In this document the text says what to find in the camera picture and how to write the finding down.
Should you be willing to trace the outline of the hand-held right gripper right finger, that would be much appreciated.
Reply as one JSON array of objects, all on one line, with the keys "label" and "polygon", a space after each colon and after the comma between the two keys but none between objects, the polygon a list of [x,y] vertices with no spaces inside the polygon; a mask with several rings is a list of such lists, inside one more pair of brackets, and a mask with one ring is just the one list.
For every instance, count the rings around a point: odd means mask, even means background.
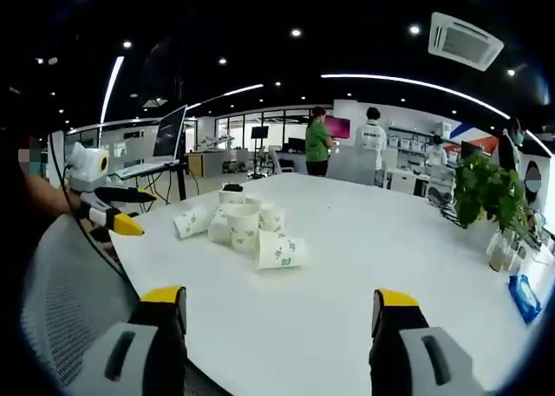
[{"label": "hand-held right gripper right finger", "polygon": [[376,289],[369,351],[373,395],[484,395],[472,357],[431,327],[412,296]]}]

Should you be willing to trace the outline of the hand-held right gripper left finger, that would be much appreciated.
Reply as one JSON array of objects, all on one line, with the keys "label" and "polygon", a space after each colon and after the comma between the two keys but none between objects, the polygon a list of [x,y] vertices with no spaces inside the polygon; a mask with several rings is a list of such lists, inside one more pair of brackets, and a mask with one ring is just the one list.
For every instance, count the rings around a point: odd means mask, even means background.
[{"label": "hand-held right gripper left finger", "polygon": [[97,339],[82,358],[73,395],[181,395],[187,351],[186,288],[153,289],[130,317]]}]

